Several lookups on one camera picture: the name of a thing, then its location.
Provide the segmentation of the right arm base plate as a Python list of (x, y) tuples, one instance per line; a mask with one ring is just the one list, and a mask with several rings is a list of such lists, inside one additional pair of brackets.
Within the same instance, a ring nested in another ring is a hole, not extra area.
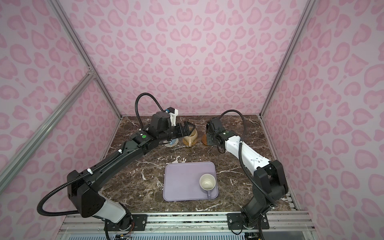
[(228, 213), (226, 217), (229, 230), (270, 229), (267, 215), (257, 215), (255, 218), (248, 218), (244, 213)]

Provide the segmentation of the lavender plastic tray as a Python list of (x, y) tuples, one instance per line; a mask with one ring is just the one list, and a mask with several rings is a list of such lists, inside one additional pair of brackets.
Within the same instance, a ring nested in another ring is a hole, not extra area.
[(175, 163), (165, 168), (163, 198), (167, 202), (213, 200), (219, 196), (218, 184), (212, 190), (201, 187), (202, 176), (209, 174), (217, 180), (212, 162)]

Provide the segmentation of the white lavender mug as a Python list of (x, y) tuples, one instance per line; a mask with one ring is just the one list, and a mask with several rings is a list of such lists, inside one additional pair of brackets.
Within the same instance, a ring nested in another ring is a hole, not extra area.
[(200, 187), (207, 193), (208, 200), (212, 199), (212, 190), (216, 186), (216, 179), (211, 174), (204, 174), (199, 180)]

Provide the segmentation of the aluminium diagonal frame strut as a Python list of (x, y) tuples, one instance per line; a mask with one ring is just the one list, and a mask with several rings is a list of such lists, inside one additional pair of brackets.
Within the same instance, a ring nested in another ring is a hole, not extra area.
[(56, 107), (49, 117), (40, 125), (29, 140), (11, 158), (10, 163), (1, 172), (1, 193), (13, 181), (17, 174), (22, 170), (30, 157), (41, 146), (51, 131), (57, 126), (69, 108), (77, 101), (88, 85), (94, 80), (94, 72), (89, 71), (86, 76), (77, 84), (70, 94)]

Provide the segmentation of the aluminium front rail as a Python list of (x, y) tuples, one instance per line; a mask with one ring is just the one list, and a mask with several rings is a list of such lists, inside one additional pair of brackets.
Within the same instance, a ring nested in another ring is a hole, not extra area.
[[(242, 227), (238, 212), (136, 213), (132, 231), (109, 231), (114, 240), (256, 240), (258, 227)], [(66, 217), (57, 240), (104, 240), (104, 222)], [(306, 211), (269, 212), (263, 219), (266, 240), (318, 240)]]

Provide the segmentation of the beige yellow mug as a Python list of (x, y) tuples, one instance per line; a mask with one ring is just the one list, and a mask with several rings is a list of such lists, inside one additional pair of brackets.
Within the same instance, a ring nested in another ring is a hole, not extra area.
[(187, 147), (192, 147), (197, 143), (198, 140), (198, 132), (197, 130), (193, 130), (192, 133), (189, 136), (183, 137), (183, 143)]

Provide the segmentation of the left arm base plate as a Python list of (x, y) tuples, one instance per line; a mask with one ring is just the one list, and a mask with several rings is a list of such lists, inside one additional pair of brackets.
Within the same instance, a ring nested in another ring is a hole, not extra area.
[(107, 232), (117, 231), (144, 231), (147, 225), (148, 215), (133, 214), (123, 219), (118, 223), (113, 223), (106, 220), (104, 230)]

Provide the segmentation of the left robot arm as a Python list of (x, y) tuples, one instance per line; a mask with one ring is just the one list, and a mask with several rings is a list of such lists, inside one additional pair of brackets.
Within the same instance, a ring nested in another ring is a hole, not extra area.
[(83, 218), (98, 217), (113, 223), (130, 216), (122, 204), (102, 196), (99, 191), (122, 169), (156, 149), (163, 142), (189, 136), (196, 126), (190, 122), (172, 124), (171, 115), (157, 112), (151, 122), (132, 134), (113, 154), (82, 172), (73, 171), (67, 180), (80, 178), (68, 186), (68, 197)]

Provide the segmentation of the brown wooden round coaster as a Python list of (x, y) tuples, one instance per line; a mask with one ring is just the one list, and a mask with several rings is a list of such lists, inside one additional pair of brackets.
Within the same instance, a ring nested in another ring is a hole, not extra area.
[(208, 146), (208, 140), (207, 140), (207, 135), (206, 135), (206, 134), (204, 134), (204, 135), (202, 136), (202, 143), (203, 143), (205, 146)]

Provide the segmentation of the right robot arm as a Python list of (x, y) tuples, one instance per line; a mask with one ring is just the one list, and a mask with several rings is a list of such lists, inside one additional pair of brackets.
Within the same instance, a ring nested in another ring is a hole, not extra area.
[(241, 208), (240, 216), (229, 218), (230, 230), (239, 228), (239, 225), (262, 230), (267, 223), (267, 212), (276, 208), (277, 201), (289, 191), (283, 165), (263, 157), (248, 146), (245, 143), (247, 133), (246, 125), (243, 126), (242, 135), (226, 129), (222, 117), (213, 118), (206, 125), (207, 144), (235, 156), (253, 185), (253, 197)]

